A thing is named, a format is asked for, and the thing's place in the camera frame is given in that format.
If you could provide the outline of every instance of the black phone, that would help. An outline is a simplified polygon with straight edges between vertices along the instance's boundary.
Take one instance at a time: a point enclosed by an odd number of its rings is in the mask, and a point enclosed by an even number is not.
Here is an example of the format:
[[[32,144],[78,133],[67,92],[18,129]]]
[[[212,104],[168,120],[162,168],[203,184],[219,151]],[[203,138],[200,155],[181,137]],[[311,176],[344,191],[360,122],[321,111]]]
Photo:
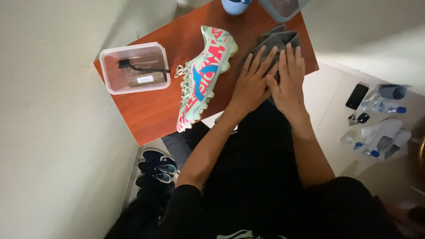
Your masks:
[[[369,87],[361,85],[361,84],[357,84],[353,90],[353,93],[351,93],[350,98],[348,98],[346,106],[353,110],[357,110],[363,98],[368,93],[368,90],[369,90]]]

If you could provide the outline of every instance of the hand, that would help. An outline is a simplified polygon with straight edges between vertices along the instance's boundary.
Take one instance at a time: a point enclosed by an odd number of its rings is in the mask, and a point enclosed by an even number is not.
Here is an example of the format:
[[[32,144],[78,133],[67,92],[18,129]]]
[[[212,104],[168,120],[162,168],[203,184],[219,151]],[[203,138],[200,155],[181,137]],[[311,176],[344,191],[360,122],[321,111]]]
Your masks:
[[[266,91],[267,83],[263,75],[270,67],[278,48],[276,46],[273,47],[267,58],[263,61],[261,66],[258,67],[260,65],[260,58],[265,50],[266,46],[262,46],[251,66],[249,66],[249,64],[251,63],[252,54],[249,54],[242,68],[241,75],[236,82],[232,99],[227,107],[231,108],[232,112],[238,114],[240,120],[251,111],[254,111],[270,96],[270,91]],[[270,69],[268,74],[273,78],[277,71],[278,63]]]
[[[279,56],[280,84],[271,76],[266,76],[266,82],[272,93],[276,107],[288,119],[291,125],[300,122],[310,122],[304,105],[303,82],[305,74],[304,58],[301,57],[301,47],[294,51],[290,43],[286,51]]]

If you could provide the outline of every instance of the soccer cleat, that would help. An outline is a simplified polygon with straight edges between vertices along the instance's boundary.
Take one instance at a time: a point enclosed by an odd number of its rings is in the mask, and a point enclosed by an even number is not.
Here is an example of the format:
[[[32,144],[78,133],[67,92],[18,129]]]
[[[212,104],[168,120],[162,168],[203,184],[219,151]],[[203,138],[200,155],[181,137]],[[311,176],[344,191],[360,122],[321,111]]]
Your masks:
[[[238,45],[225,30],[201,26],[205,48],[195,59],[179,65],[175,78],[183,76],[181,83],[181,103],[177,120],[177,131],[191,128],[201,113],[208,108],[207,103],[214,97],[213,88],[219,74],[230,68],[229,58],[238,51]]]

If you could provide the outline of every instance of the wooden tabletop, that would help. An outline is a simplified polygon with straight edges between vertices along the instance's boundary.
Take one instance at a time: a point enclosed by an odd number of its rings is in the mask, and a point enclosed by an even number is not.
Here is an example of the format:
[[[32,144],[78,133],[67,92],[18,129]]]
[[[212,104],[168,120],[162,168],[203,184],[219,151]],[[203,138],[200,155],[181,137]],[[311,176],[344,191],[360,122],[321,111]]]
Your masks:
[[[182,76],[177,79],[173,76],[178,65],[184,66],[187,61],[203,51],[201,25],[228,31],[239,46],[239,51],[229,59],[230,70],[220,74],[217,80],[214,87],[215,97],[208,104],[208,109],[203,112],[204,119],[226,108],[238,78],[237,66],[242,57],[255,45],[258,35],[278,24],[256,0],[252,1],[248,9],[238,17],[229,16],[224,11],[221,1],[213,0],[131,43],[130,45],[150,42],[161,44],[167,53],[172,77],[170,86],[163,90],[111,95],[139,146],[176,131]],[[286,22],[286,28],[299,33],[306,74],[317,71],[319,66],[301,13]],[[103,79],[100,62],[96,61],[94,65]]]

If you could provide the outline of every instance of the white label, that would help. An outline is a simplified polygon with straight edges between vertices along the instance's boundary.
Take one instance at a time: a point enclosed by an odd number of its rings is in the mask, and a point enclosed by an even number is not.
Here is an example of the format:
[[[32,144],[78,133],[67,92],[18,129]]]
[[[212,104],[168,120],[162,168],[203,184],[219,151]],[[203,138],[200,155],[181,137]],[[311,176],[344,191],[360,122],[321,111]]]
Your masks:
[[[139,84],[146,83],[146,82],[151,82],[151,81],[153,81],[153,76],[147,76],[147,77],[139,77],[139,78],[137,78],[137,82]]]

